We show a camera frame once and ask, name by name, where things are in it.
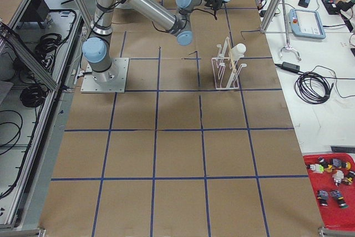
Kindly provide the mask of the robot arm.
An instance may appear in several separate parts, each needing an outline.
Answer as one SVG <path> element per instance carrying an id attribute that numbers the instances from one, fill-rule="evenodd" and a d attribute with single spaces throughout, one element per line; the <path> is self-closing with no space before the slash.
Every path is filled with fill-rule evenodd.
<path id="1" fill-rule="evenodd" d="M 83 43 L 82 52 L 92 69 L 92 76 L 97 83 L 107 83 L 119 75 L 113 58 L 109 56 L 111 27 L 114 11 L 118 11 L 119 24 L 127 26 L 137 23 L 140 16 L 151 20 L 153 25 L 160 25 L 161 32 L 177 38 L 177 42 L 186 46 L 191 43 L 190 14 L 201 6 L 218 11 L 230 0 L 176 0 L 177 10 L 172 14 L 155 0 L 96 0 L 95 17 L 91 22 L 89 38 Z"/>

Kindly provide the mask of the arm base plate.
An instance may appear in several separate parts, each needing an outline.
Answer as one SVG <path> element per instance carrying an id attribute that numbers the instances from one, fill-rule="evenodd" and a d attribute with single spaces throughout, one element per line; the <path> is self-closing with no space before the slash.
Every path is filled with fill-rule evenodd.
<path id="1" fill-rule="evenodd" d="M 126 87 L 129 58 L 112 58 L 111 67 L 106 72 L 98 73 L 87 65 L 87 72 L 82 81 L 82 93 L 124 93 Z"/>

